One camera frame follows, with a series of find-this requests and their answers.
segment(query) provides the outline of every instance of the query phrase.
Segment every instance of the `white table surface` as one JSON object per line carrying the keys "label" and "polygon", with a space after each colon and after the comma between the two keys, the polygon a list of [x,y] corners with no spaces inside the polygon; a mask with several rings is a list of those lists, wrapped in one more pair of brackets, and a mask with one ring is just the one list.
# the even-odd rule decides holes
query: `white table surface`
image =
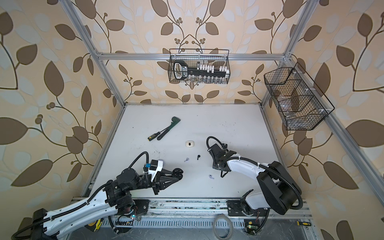
{"label": "white table surface", "polygon": [[[181,121],[160,141],[149,142],[147,138],[169,126],[173,116]],[[169,171],[181,168],[183,179],[158,195],[150,188],[131,191],[132,197],[226,198],[241,197],[250,189],[261,191],[257,181],[238,172],[220,177],[220,171],[212,168],[213,160],[205,144],[209,136],[254,161],[278,161],[258,105],[128,105],[93,191],[109,179],[115,180],[143,151],[149,153],[149,162],[163,159]],[[195,146],[187,148],[186,141],[194,141]],[[139,175],[143,174],[144,164],[142,156],[133,166]]]}

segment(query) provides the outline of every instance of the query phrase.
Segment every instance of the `small black wheel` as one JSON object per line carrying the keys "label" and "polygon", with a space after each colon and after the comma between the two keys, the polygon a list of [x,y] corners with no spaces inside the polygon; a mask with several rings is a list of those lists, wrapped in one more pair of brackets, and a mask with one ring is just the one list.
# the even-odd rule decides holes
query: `small black wheel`
{"label": "small black wheel", "polygon": [[172,171],[172,177],[176,177],[178,178],[178,180],[181,180],[183,178],[183,170],[181,170],[180,168],[175,168]]}

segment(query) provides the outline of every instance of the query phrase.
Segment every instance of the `wire basket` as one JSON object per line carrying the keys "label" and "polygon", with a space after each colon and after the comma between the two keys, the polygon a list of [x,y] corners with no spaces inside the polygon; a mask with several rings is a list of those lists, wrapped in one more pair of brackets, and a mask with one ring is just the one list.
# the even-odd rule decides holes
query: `wire basket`
{"label": "wire basket", "polygon": [[170,83],[228,84],[231,75],[229,50],[177,49],[169,50],[168,76]]}
{"label": "wire basket", "polygon": [[[309,87],[304,82],[296,66],[268,72],[264,74],[264,80],[286,129],[309,131],[328,116],[334,106],[315,82],[316,87]],[[324,106],[313,91],[324,96],[332,107]]]}

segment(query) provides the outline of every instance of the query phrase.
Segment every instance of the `wallpaper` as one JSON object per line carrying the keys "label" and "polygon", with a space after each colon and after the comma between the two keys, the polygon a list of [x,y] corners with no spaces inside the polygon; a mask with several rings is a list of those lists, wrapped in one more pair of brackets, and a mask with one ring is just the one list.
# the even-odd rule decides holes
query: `wallpaper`
{"label": "wallpaper", "polygon": [[[383,11],[383,1],[320,0],[293,54],[381,174]],[[384,208],[326,123],[287,131],[272,101],[266,112],[324,240],[381,239]]]}
{"label": "wallpaper", "polygon": [[339,120],[382,176],[383,32],[383,1],[320,1],[293,55],[320,84]]}
{"label": "wallpaper", "polygon": [[72,0],[99,52],[283,53],[304,0]]}
{"label": "wallpaper", "polygon": [[[129,104],[258,103],[266,87],[263,75],[276,69],[273,61],[231,61],[228,84],[170,83],[166,61],[110,60],[108,70]],[[109,98],[110,90],[103,92]]]}
{"label": "wallpaper", "polygon": [[57,1],[0,1],[3,239],[79,196],[120,110]]}
{"label": "wallpaper", "polygon": [[266,114],[318,234],[324,240],[381,239],[384,207],[326,123],[312,131],[287,131],[270,106]]}

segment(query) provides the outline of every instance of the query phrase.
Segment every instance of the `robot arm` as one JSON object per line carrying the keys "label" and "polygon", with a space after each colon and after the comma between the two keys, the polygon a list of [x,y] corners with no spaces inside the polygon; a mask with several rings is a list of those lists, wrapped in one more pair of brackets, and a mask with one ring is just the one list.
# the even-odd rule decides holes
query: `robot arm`
{"label": "robot arm", "polygon": [[[131,168],[132,165],[123,170],[115,181],[109,180],[86,199],[49,212],[45,209],[35,211],[32,224],[16,232],[12,236],[12,240],[28,238],[31,240],[65,239],[69,233],[103,217],[131,213],[130,210],[135,208],[135,202],[132,200],[130,191],[152,188],[154,194],[157,195],[160,190],[166,189],[183,177],[183,171],[179,168],[172,172],[163,169],[163,161],[161,160],[152,160],[151,164],[148,164],[147,160],[143,175],[138,175]],[[31,229],[30,236],[18,237],[20,233],[28,229]]]}
{"label": "robot arm", "polygon": [[[215,139],[221,147],[218,144],[209,146],[209,139]],[[284,215],[289,208],[302,207],[301,189],[280,163],[274,161],[271,164],[261,164],[245,157],[234,157],[236,152],[229,151],[227,145],[215,137],[207,138],[207,147],[214,161],[213,168],[226,172],[221,177],[235,171],[258,181],[262,192],[250,190],[240,199],[245,214],[250,214],[257,208],[272,208]],[[299,200],[299,205],[292,206],[296,200]]]}

